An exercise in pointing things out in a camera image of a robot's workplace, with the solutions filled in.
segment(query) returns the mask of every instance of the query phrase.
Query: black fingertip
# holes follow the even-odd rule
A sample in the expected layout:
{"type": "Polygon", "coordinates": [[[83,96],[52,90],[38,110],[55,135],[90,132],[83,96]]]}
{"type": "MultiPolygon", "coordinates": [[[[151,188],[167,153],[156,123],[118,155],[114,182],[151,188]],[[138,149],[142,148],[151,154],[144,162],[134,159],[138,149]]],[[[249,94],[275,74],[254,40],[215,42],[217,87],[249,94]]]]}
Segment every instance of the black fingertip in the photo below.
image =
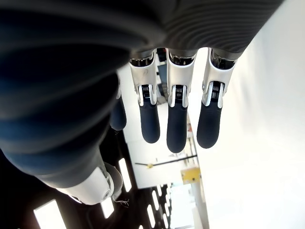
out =
{"type": "Polygon", "coordinates": [[[127,119],[122,96],[118,99],[115,107],[111,111],[110,126],[114,130],[123,130],[126,126],[127,119]]]}
{"type": "Polygon", "coordinates": [[[160,137],[160,124],[157,105],[144,101],[140,107],[142,135],[146,142],[155,143],[160,137]]]}
{"type": "Polygon", "coordinates": [[[205,106],[201,102],[201,111],[197,128],[197,142],[204,148],[208,149],[215,145],[219,136],[221,108],[218,107],[217,101],[205,106]]]}
{"type": "Polygon", "coordinates": [[[187,108],[182,104],[176,104],[174,107],[168,106],[166,142],[168,149],[173,153],[179,153],[185,147],[186,117],[187,108]]]}

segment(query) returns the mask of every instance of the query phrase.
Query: metal bracket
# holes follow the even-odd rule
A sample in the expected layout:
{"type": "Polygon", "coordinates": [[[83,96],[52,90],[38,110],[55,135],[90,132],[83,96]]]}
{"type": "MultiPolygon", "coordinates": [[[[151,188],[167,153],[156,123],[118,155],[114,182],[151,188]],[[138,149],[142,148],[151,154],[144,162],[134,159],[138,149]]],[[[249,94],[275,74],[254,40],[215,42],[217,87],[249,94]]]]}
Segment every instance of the metal bracket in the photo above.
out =
{"type": "Polygon", "coordinates": [[[148,57],[141,59],[131,59],[129,62],[134,90],[138,95],[138,103],[140,106],[144,105],[143,85],[148,85],[150,101],[152,105],[157,103],[157,74],[155,64],[155,51],[148,57]],[[144,66],[135,66],[132,62],[141,62],[144,66]]]}
{"type": "Polygon", "coordinates": [[[183,86],[183,107],[188,106],[188,96],[191,92],[191,84],[193,77],[193,69],[196,54],[191,57],[172,56],[169,50],[166,50],[167,56],[167,92],[168,104],[170,107],[175,106],[176,100],[176,85],[183,86]],[[173,63],[172,59],[176,58],[179,64],[173,63]]]}
{"type": "Polygon", "coordinates": [[[204,78],[203,78],[203,96],[202,96],[202,103],[205,106],[210,105],[212,99],[212,91],[214,87],[214,82],[220,82],[219,88],[219,96],[218,96],[218,107],[222,108],[223,106],[223,96],[227,92],[228,85],[231,79],[231,75],[233,69],[235,67],[236,60],[227,60],[218,57],[219,60],[227,61],[230,63],[229,67],[227,68],[219,68],[216,67],[215,64],[212,63],[212,49],[209,48],[208,58],[206,61],[205,71],[204,71],[204,78]]]}

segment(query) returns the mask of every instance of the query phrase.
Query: ceiling light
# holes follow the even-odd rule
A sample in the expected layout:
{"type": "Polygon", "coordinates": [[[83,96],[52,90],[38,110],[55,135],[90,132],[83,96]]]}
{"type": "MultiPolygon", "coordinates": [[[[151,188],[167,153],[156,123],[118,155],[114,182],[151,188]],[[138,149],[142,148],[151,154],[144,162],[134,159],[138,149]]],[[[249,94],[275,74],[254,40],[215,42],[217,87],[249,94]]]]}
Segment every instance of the ceiling light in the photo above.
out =
{"type": "Polygon", "coordinates": [[[166,215],[167,215],[167,216],[170,216],[170,211],[169,211],[169,209],[168,209],[167,203],[164,204],[164,207],[165,207],[166,215]]]}
{"type": "Polygon", "coordinates": [[[163,221],[164,221],[165,228],[168,229],[168,222],[167,222],[167,217],[165,214],[163,214],[163,221]]]}
{"type": "Polygon", "coordinates": [[[56,200],[35,209],[34,214],[41,229],[66,229],[56,200]]]}
{"type": "Polygon", "coordinates": [[[153,203],[154,203],[154,207],[156,210],[159,210],[159,202],[158,202],[158,199],[157,199],[157,194],[156,194],[156,191],[152,191],[152,199],[153,199],[153,203]]]}
{"type": "Polygon", "coordinates": [[[127,166],[126,166],[126,162],[125,162],[124,158],[119,160],[119,165],[120,165],[120,170],[121,170],[123,181],[124,181],[125,190],[126,190],[126,192],[129,192],[129,190],[132,188],[132,184],[129,179],[128,170],[127,170],[127,166]]]}
{"type": "Polygon", "coordinates": [[[157,185],[157,190],[158,190],[158,195],[159,195],[159,196],[162,196],[162,190],[161,190],[160,185],[157,185]]]}
{"type": "Polygon", "coordinates": [[[170,191],[169,187],[166,189],[166,192],[167,192],[168,197],[171,198],[171,191],[170,191]]]}
{"type": "Polygon", "coordinates": [[[168,198],[168,195],[165,196],[165,199],[166,199],[167,205],[170,207],[171,203],[170,203],[170,199],[168,198]]]}
{"type": "Polygon", "coordinates": [[[102,206],[104,217],[105,217],[105,219],[107,219],[114,211],[111,198],[108,197],[107,199],[105,199],[101,203],[101,206],[102,206]]]}
{"type": "Polygon", "coordinates": [[[154,221],[153,210],[152,210],[152,206],[150,204],[147,207],[147,212],[148,212],[149,221],[151,222],[151,226],[152,226],[152,228],[154,228],[154,225],[156,224],[156,222],[154,221]]]}

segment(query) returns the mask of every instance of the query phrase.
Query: white wall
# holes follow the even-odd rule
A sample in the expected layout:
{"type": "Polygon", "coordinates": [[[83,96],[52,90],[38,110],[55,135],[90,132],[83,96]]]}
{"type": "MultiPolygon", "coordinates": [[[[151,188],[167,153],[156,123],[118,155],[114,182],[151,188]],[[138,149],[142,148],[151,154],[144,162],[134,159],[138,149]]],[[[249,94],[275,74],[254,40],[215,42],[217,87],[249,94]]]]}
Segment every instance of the white wall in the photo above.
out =
{"type": "MultiPolygon", "coordinates": [[[[197,56],[196,131],[207,50],[197,56]]],[[[305,1],[287,0],[239,59],[217,144],[197,146],[211,229],[305,228],[305,1]]]]}

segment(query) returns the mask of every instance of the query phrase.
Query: screw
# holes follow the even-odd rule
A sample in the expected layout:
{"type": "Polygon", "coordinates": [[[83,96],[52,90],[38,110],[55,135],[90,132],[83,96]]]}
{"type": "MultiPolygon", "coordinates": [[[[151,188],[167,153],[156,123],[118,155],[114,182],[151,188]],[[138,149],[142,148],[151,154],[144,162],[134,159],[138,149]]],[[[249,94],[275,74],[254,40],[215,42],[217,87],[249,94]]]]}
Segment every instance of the screw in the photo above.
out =
{"type": "Polygon", "coordinates": [[[110,191],[108,191],[108,192],[106,193],[106,195],[104,196],[104,200],[108,198],[109,194],[110,194],[110,191]]]}

